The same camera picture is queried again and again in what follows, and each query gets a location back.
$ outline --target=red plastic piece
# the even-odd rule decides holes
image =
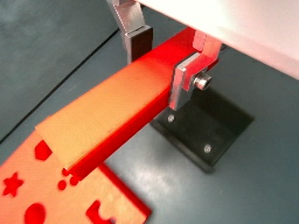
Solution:
[[[79,179],[168,106],[174,66],[194,52],[194,33],[186,29],[37,125]]]
[[[11,178],[4,180],[5,189],[3,195],[12,194],[15,197],[17,195],[17,189],[24,184],[24,181],[17,178],[17,172],[13,174]]]
[[[112,224],[110,220],[103,220],[99,217],[99,207],[100,207],[100,202],[99,200],[96,200],[87,211],[87,216],[90,220],[92,221],[92,224]]]
[[[24,224],[43,224],[45,221],[45,208],[40,203],[33,203],[24,213]]]
[[[40,141],[39,144],[35,147],[35,158],[37,160],[45,161],[49,155],[52,154],[52,150],[48,146],[48,144],[44,141]]]
[[[108,167],[103,164],[78,185],[67,187],[71,176],[63,175],[55,154],[45,161],[33,156],[40,141],[33,132],[0,166],[0,223],[91,224],[86,212],[96,200],[103,220],[110,218],[114,223],[112,217],[119,224],[144,223],[151,210]]]

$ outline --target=orange plastic bar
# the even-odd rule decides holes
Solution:
[[[192,52],[187,28],[36,127],[66,169],[83,179],[168,105],[175,64]]]

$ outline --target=silver metal clamp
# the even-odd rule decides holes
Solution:
[[[134,0],[107,0],[127,51],[127,63],[152,50],[154,28],[146,25],[140,3]]]

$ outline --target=metal bracket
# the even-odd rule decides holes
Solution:
[[[178,110],[190,100],[194,87],[206,90],[211,77],[204,73],[218,62],[222,43],[200,31],[195,32],[192,47],[199,51],[178,64],[172,75],[170,107]]]
[[[152,50],[154,29],[146,25],[140,3],[134,0],[107,0],[127,51],[127,63]]]

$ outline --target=gray floor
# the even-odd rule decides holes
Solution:
[[[146,10],[155,43],[183,27]],[[0,145],[3,163],[33,126],[126,65],[116,35]],[[299,82],[228,49],[214,88],[255,121],[206,174],[147,125],[108,164],[154,209],[148,224],[299,223]]]

